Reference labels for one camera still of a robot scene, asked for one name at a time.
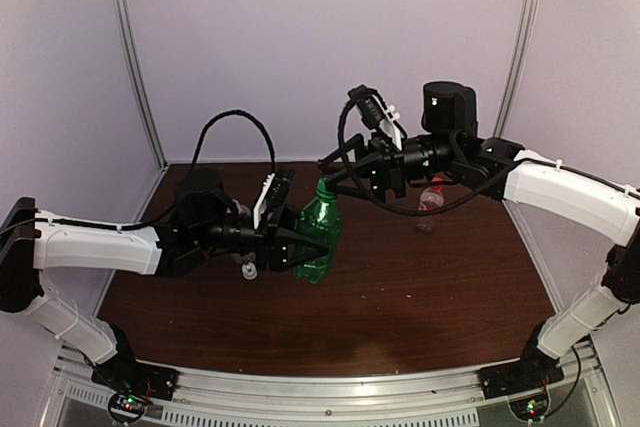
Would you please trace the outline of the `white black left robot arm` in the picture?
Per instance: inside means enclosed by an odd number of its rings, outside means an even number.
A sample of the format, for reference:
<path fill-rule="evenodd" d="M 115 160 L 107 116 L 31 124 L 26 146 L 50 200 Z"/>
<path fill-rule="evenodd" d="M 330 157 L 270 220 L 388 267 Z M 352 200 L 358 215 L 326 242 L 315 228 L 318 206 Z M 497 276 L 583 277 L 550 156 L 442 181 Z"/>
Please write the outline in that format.
<path fill-rule="evenodd" d="M 293 173 L 270 173 L 253 208 L 226 193 L 219 171 L 191 170 L 173 189 L 167 213 L 140 224 L 101 224 L 58 217 L 16 201 L 1 226 L 1 310 L 33 317 L 80 350 L 123 391 L 144 380 L 124 332 L 79 308 L 51 283 L 49 268 L 119 270 L 177 278 L 217 252 L 243 257 L 246 267 L 287 271 L 328 254 L 329 246 L 300 229 L 286 198 Z"/>

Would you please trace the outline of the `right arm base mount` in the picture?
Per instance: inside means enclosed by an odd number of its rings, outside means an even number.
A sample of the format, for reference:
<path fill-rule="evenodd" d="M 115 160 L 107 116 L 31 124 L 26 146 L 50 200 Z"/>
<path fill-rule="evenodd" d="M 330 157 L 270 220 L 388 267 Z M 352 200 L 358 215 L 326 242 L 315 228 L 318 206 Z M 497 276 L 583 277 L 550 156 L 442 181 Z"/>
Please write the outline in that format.
<path fill-rule="evenodd" d="M 511 413 L 527 423 L 540 422 L 551 412 L 548 387 L 564 379 L 559 360 L 537 347 L 542 326 L 534 329 L 519 359 L 483 367 L 478 373 L 484 398 L 506 397 Z"/>

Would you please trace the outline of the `green plastic bottle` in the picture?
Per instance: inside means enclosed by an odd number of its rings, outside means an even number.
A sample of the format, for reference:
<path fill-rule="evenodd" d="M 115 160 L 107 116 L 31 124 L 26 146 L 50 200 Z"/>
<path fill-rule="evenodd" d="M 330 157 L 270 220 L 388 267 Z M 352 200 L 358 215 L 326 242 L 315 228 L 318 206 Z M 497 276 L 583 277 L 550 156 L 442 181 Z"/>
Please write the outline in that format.
<path fill-rule="evenodd" d="M 340 241 L 342 226 L 337 195 L 328 189 L 324 179 L 320 179 L 315 197 L 301 211 L 297 232 L 322 244 L 328 249 L 328 253 L 296 266 L 293 270 L 295 279 L 306 279 L 315 285 L 328 276 Z"/>

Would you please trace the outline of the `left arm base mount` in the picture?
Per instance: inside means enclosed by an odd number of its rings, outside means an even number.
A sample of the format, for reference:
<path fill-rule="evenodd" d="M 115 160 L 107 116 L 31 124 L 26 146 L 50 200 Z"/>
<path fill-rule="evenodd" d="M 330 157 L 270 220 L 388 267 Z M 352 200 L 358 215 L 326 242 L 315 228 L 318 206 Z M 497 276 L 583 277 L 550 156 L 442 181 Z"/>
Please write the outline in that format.
<path fill-rule="evenodd" d="M 115 355 L 101 364 L 87 356 L 84 361 L 92 369 L 91 380 L 113 391 L 107 402 L 111 419 L 117 425 L 130 426 L 145 415 L 154 399 L 173 399 L 178 371 L 138 361 L 124 331 L 115 324 L 109 327 L 115 336 Z"/>

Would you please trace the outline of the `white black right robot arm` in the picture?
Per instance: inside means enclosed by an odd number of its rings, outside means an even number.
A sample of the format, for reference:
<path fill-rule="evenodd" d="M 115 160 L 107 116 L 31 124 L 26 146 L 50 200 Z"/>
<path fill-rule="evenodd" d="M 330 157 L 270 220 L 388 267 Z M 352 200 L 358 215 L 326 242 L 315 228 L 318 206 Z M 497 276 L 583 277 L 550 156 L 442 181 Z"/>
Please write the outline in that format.
<path fill-rule="evenodd" d="M 600 283 L 532 334 L 512 377 L 519 387 L 535 387 L 576 342 L 639 301 L 639 193 L 538 155 L 524 146 L 478 134 L 476 94 L 450 82 L 422 89 L 423 131 L 410 137 L 398 112 L 367 86 L 350 90 L 346 111 L 357 111 L 371 137 L 340 138 L 337 149 L 319 164 L 313 199 L 301 212 L 298 230 L 326 248 L 295 273 L 318 282 L 331 266 L 341 234 L 339 196 L 360 198 L 394 212 L 388 193 L 403 197 L 418 180 L 438 175 L 464 186 L 469 198 L 529 205 L 604 235 L 612 242 Z"/>

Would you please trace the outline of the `white flip bottle cap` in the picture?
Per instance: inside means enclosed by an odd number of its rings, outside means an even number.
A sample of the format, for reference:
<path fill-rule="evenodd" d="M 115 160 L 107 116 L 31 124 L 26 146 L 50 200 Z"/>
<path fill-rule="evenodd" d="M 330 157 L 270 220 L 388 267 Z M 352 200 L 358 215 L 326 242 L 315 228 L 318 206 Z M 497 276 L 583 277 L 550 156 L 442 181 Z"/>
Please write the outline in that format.
<path fill-rule="evenodd" d="M 247 281 L 255 280 L 258 277 L 258 269 L 253 262 L 244 263 L 241 266 L 241 273 Z"/>

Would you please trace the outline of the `clear plastic bottle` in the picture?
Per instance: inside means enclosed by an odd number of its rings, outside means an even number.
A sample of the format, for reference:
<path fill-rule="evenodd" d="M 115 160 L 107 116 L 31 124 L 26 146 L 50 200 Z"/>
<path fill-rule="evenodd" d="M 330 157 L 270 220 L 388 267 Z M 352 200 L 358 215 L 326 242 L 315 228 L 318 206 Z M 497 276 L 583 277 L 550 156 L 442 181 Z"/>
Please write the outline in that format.
<path fill-rule="evenodd" d="M 252 220 L 252 212 L 249 207 L 239 202 L 237 199 L 233 200 L 234 205 L 238 211 L 238 218 L 242 221 L 249 222 Z"/>

